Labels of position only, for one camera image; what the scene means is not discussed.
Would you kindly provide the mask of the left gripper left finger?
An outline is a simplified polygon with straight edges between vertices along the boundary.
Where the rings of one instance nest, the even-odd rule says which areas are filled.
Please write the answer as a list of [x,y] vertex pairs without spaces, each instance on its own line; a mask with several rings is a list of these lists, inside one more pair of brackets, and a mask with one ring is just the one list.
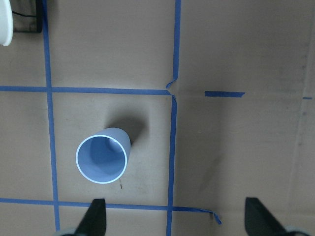
[[75,233],[106,233],[105,199],[94,199]]

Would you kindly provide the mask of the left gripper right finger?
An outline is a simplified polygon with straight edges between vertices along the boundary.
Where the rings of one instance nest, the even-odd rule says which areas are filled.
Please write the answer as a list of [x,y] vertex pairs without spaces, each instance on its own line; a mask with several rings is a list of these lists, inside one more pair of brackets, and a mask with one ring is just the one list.
[[256,197],[245,200],[246,232],[286,232],[286,229]]

